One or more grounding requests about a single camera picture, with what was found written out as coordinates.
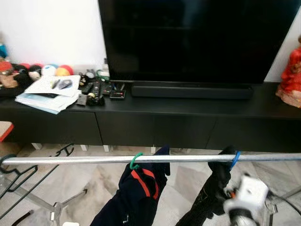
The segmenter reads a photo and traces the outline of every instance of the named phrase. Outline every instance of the silver pole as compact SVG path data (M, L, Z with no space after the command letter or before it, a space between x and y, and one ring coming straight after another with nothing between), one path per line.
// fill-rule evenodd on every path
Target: silver pole
M234 155L143 155L135 162L227 162ZM15 157L3 161L4 165L63 165L63 164L96 164L127 163L134 156L75 156L75 157ZM244 154L238 161L301 161L301 153L288 154Z

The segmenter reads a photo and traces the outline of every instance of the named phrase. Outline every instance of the cabinet leg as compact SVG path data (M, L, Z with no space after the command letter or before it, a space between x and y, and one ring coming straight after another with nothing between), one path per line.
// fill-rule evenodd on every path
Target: cabinet leg
M32 146L36 149L36 150L41 150L43 145L40 143L32 143Z
M89 145L80 145L80 147L83 151L87 151L89 148Z
M150 147L150 153L151 153L151 154L156 153L156 147L155 147L155 146Z
M105 152L109 152L110 151L110 145L104 145L103 148L104 148Z

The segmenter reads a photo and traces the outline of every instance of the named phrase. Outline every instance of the red stripe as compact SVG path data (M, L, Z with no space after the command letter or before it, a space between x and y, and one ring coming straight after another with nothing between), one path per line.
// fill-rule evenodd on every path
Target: red stripe
M148 169L142 169L142 171L145 175L150 176L150 177L154 178L154 180L155 180L156 192L155 192L153 198L156 200L159 196L159 186L156 182L155 175L151 171L149 171Z
M2 142L7 136L8 134L10 134L10 132L13 130L14 125L11 124L10 127L5 131L5 133L2 134L2 136L0 137L0 142Z
M148 190L146 184L141 180L141 178L139 177L139 175L136 173L136 171L133 170L131 172L131 174L132 174L133 178L137 179L139 181L139 183L141 184L141 186L142 186L142 188L143 188L143 190L145 192L146 197L150 197L151 196L150 191Z

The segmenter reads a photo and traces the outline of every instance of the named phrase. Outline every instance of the soundbar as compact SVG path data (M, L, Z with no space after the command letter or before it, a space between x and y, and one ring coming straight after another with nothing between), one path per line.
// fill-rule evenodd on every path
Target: soundbar
M244 84L135 81L134 97L250 99L253 89Z

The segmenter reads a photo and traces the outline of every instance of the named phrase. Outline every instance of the navy blue garment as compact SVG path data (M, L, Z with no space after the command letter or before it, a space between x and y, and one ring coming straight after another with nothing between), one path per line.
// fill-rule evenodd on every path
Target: navy blue garment
M169 155L169 147L155 155ZM126 166L119 190L95 216L91 226L151 226L161 193L170 175L169 163L139 163L131 170Z

